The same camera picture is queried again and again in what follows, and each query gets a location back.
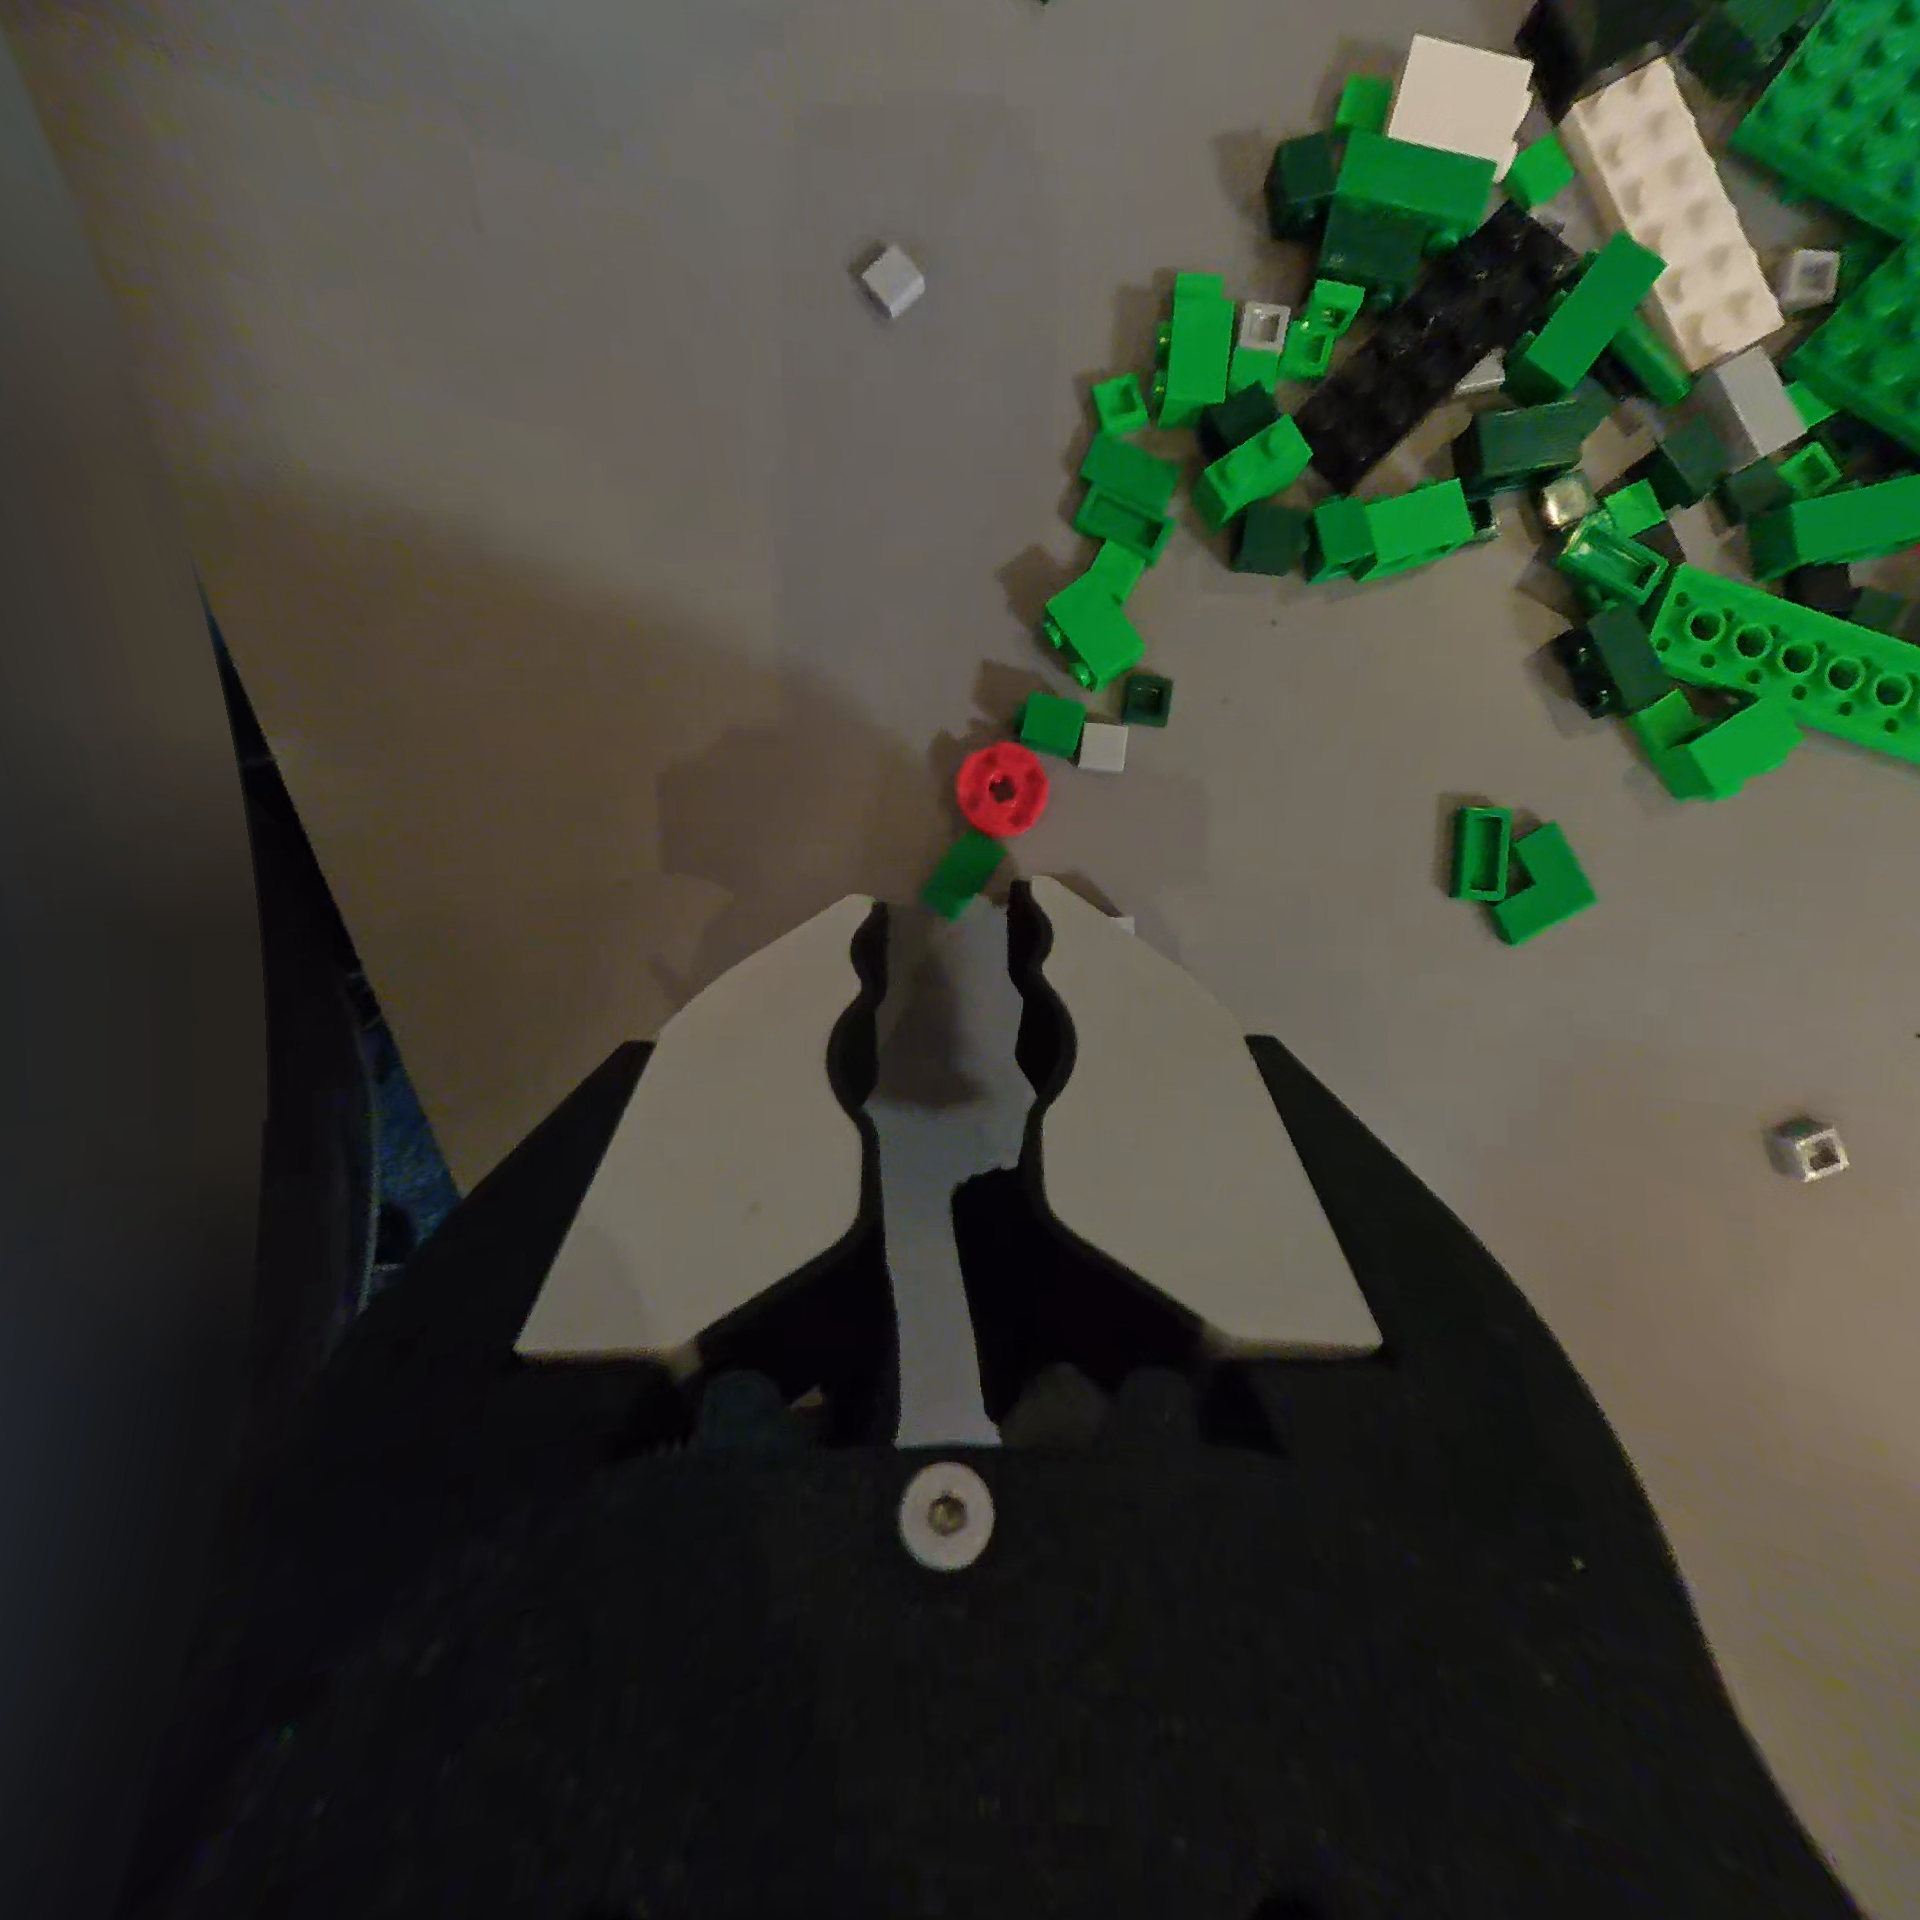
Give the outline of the green corner tile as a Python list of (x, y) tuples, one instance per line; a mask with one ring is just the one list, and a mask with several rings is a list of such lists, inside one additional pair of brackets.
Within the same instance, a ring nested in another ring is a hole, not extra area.
[(1490, 902), (1490, 918), (1502, 944), (1526, 946), (1596, 902), (1564, 826), (1539, 824), (1514, 842), (1508, 885), (1504, 898)]

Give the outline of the pile of toy bricks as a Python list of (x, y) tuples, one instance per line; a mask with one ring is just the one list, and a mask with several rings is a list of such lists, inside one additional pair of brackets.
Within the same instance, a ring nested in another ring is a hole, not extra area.
[(1296, 305), (1178, 272), (1148, 380), (1090, 392), (1089, 564), (1041, 640), (1161, 724), (1130, 604), (1188, 510), (1240, 573), (1378, 585), (1529, 501), (1591, 718), (1678, 800), (1803, 737), (1916, 766), (1916, 4), (1532, 4), (1419, 34), (1279, 142)]

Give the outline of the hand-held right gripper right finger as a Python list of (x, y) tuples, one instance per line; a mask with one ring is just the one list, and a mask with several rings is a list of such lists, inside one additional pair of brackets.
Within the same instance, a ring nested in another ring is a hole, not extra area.
[(1371, 1361), (1380, 1326), (1242, 1032), (1054, 878), (1006, 906), (1030, 1107), (951, 1197), (986, 1410), (1046, 1376)]

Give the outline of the grey desk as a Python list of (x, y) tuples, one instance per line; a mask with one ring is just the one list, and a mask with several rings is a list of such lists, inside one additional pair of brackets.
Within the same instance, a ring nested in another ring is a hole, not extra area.
[[(215, 618), (452, 1166), (843, 894), (1041, 674), (1086, 389), (1240, 297), (1274, 145), (1521, 4), (6, 4)], [(855, 272), (923, 268), (889, 322)], [(1674, 803), (1499, 544), (1180, 536), (1164, 738), (1030, 866), (1137, 915), (1526, 1288), (1847, 1888), (1916, 1915), (1916, 771)], [(1598, 902), (1450, 898), (1458, 808)], [(1767, 1130), (1828, 1121), (1800, 1184)]]

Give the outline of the red round brick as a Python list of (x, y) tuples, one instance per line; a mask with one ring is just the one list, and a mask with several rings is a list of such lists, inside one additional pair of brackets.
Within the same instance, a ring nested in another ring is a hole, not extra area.
[(962, 757), (954, 800), (966, 826), (995, 842), (1034, 830), (1049, 805), (1049, 772), (1035, 752), (1015, 738), (995, 740)]

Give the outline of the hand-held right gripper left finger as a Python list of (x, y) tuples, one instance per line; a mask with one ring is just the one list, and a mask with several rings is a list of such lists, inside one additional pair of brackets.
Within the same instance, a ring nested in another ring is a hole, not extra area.
[(641, 1065), (516, 1332), (538, 1362), (647, 1361), (895, 1422), (868, 1117), (882, 902), (841, 897), (686, 1001)]

